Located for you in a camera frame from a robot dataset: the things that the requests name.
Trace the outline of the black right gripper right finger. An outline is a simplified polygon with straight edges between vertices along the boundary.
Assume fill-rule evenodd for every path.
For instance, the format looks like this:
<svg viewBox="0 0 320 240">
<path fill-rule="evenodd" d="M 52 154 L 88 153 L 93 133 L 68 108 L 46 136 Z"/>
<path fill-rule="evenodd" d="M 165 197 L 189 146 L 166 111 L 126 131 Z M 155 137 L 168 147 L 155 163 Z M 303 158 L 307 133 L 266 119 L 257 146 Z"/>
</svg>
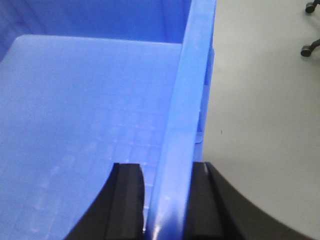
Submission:
<svg viewBox="0 0 320 240">
<path fill-rule="evenodd" d="M 307 240 L 237 191 L 209 162 L 194 162 L 186 240 Z"/>
</svg>

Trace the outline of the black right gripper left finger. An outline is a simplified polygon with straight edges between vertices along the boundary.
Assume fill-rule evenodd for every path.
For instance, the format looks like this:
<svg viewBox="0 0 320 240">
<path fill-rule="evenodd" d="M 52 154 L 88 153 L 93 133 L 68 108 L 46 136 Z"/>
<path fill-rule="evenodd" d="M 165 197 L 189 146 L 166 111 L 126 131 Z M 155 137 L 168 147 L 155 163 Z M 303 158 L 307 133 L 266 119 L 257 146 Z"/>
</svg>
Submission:
<svg viewBox="0 0 320 240">
<path fill-rule="evenodd" d="M 145 183 L 136 163 L 114 163 L 90 207 L 67 240 L 142 240 Z"/>
</svg>

